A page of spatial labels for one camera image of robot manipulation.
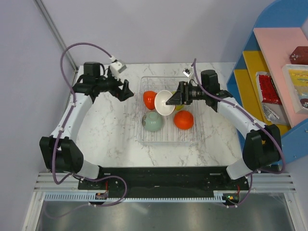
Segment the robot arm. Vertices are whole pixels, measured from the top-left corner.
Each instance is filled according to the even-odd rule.
[[[279,152],[273,142],[255,124],[258,123],[262,128],[268,131],[281,147],[280,131],[276,125],[267,126],[265,123],[246,112],[254,119],[252,122],[248,119],[247,115],[235,106],[215,100],[206,95],[199,86],[193,86],[190,81],[193,78],[193,74],[190,70],[185,69],[183,73],[188,77],[189,82],[180,82],[176,93],[166,104],[188,105],[191,104],[193,100],[205,100],[208,106],[228,119],[245,138],[242,158],[229,165],[226,169],[232,180],[236,180],[261,167],[268,166],[280,160]],[[203,88],[210,94],[240,106],[228,91],[220,89],[218,76],[214,70],[201,72],[201,81]]]
[[[49,137],[42,137],[39,146],[43,154],[45,165],[52,168],[52,153],[55,146],[59,129],[67,119],[67,115],[72,105],[74,109],[67,119],[66,126],[59,139],[56,152],[56,171],[71,172],[90,179],[96,179],[99,174],[99,166],[84,160],[82,152],[76,146],[77,134],[82,121],[101,92],[109,92],[121,102],[132,97],[134,94],[128,87],[128,81],[124,83],[119,79],[119,73],[126,69],[120,62],[113,62],[108,69],[107,77],[101,75],[100,63],[84,63],[84,74],[80,76],[73,86],[76,94],[76,103],[73,103],[71,95],[69,105],[56,129]]]

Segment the toy shelf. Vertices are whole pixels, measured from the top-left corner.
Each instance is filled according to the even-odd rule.
[[[308,46],[308,39],[301,28],[255,28],[254,33],[262,50],[272,79],[277,88],[290,125],[294,127],[308,118],[307,114],[296,114],[282,67],[290,64],[289,55],[298,46]]]
[[[277,0],[259,16],[227,83],[228,91],[249,113],[270,125],[263,115],[256,72],[270,72],[291,126],[278,125],[286,162],[305,156],[308,115],[294,112],[282,67],[297,46],[308,46],[301,27],[308,18],[308,0]],[[239,134],[241,148],[244,138]]]

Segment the white bowl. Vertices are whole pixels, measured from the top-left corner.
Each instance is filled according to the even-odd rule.
[[[166,105],[166,102],[172,95],[173,94],[168,90],[161,90],[155,96],[155,109],[162,116],[170,115],[175,109],[175,105]]]

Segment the white marble table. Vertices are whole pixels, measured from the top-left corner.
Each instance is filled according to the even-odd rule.
[[[131,64],[121,78],[128,79],[130,89],[139,92],[143,76],[183,76],[189,64]],[[199,63],[198,73],[215,69],[222,88],[234,63]],[[241,157],[234,126],[199,102],[201,141],[196,146],[144,146],[137,141],[136,96],[120,102],[109,93],[96,98],[79,130],[77,145],[85,159],[103,167],[170,167],[229,165]]]

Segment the wire dish rack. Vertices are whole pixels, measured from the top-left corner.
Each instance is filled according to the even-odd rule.
[[[176,91],[179,81],[187,81],[185,77],[142,77],[140,92],[138,94],[138,122],[137,122],[137,140],[144,144],[197,144],[200,139],[200,121],[198,115],[197,103],[194,101],[191,105],[186,105],[182,110],[189,111],[194,117],[194,125],[191,129],[181,130],[173,123],[174,111],[171,115],[163,116],[164,126],[156,132],[150,132],[144,129],[141,124],[142,117],[150,110],[144,105],[143,93],[148,90],[158,93],[161,90]]]

